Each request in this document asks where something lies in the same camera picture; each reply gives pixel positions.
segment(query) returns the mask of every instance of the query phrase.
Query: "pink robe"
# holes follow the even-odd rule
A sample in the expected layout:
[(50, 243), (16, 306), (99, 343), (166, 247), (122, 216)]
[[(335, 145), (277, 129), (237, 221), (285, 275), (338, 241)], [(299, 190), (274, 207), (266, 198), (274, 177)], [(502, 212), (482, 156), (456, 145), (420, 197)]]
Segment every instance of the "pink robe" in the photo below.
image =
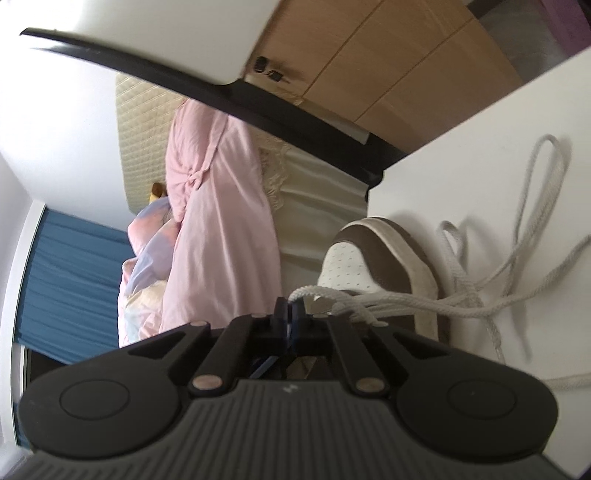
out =
[(182, 226), (159, 332), (198, 320), (219, 328), (240, 315), (272, 313), (281, 295), (279, 247), (246, 124), (184, 102), (170, 131), (166, 180)]

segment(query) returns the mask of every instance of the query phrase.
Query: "shoelace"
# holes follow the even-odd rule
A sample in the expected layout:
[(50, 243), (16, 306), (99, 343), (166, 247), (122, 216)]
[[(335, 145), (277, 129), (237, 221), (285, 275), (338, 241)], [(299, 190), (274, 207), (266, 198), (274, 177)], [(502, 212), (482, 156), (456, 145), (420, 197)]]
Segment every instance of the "shoelace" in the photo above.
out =
[[(525, 205), (530, 193), (531, 178), (535, 164), (540, 156), (540, 150), (546, 142), (553, 145), (556, 158), (548, 166), (548, 172), (539, 197), (527, 220), (524, 231), (521, 233)], [(425, 310), (446, 315), (452, 319), (480, 318), (485, 322), (499, 362), (504, 364), (505, 356), (501, 346), (501, 334), (493, 321), (493, 316), (504, 308), (535, 297), (555, 285), (575, 265), (583, 250), (591, 244), (591, 235), (585, 236), (557, 267), (546, 274), (538, 286), (524, 293), (513, 292), (516, 271), (522, 270), (522, 267), (527, 262), (528, 253), (533, 250), (543, 233), (560, 194), (567, 168), (568, 161), (558, 139), (553, 135), (545, 135), (540, 138), (535, 144), (525, 172), (525, 180), (519, 197), (513, 227), (511, 252), (493, 273), (480, 281), (472, 281), (462, 265), (463, 253), (466, 247), (464, 236), (451, 222), (444, 221), (439, 225), (437, 236), (456, 290), (448, 297), (431, 300), (413, 294), (389, 291), (351, 296), (332, 288), (308, 286), (295, 290), (289, 299), (295, 301), (307, 296), (328, 298), (335, 301), (331, 312), (333, 315), (351, 312), (350, 319), (352, 322), (366, 322), (369, 325), (383, 325), (384, 323), (379, 320), (380, 318), (412, 315), (415, 312)], [(452, 247), (450, 238), (455, 243), (455, 250)], [(508, 272), (508, 275), (500, 298), (484, 305), (479, 292), (505, 271)], [(544, 382), (553, 390), (568, 390), (590, 386), (591, 372), (544, 380)]]

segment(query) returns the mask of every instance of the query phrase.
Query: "circular pad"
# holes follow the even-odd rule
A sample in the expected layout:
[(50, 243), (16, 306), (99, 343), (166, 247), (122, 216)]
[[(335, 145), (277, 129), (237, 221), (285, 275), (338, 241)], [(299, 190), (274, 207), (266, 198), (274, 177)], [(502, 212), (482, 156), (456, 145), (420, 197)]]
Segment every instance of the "circular pad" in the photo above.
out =
[(164, 434), (179, 411), (166, 367), (125, 350), (44, 375), (18, 408), (34, 447), (72, 459), (133, 452)]
[(487, 380), (467, 380), (447, 393), (450, 405), (473, 419), (500, 419), (515, 407), (515, 394), (501, 384)]
[(87, 380), (61, 394), (61, 407), (81, 420), (101, 420), (117, 415), (129, 402), (129, 390), (112, 380)]

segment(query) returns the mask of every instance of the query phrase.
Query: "quilted mattress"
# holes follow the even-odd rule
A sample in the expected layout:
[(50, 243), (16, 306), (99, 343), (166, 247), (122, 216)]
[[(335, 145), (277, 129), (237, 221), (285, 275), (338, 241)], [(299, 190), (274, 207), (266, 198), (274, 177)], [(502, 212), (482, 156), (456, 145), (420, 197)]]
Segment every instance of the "quilted mattress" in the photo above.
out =
[(174, 111), (184, 96), (125, 73), (115, 99), (125, 195), (134, 213), (148, 204), (152, 184), (164, 182), (164, 155)]

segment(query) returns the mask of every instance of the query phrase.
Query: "wooden wardrobe door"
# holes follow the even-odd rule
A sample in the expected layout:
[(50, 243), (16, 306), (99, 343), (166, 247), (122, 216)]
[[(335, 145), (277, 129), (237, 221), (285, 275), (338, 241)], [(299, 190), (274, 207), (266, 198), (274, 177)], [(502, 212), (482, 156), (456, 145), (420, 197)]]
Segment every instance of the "wooden wardrobe door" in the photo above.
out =
[(281, 87), (303, 95), (379, 2), (284, 0), (263, 33), (254, 58), (271, 60), (287, 80)]
[(435, 49), (357, 124), (410, 153), (521, 85), (477, 20)]
[(472, 18), (460, 0), (385, 0), (305, 97), (354, 122)]

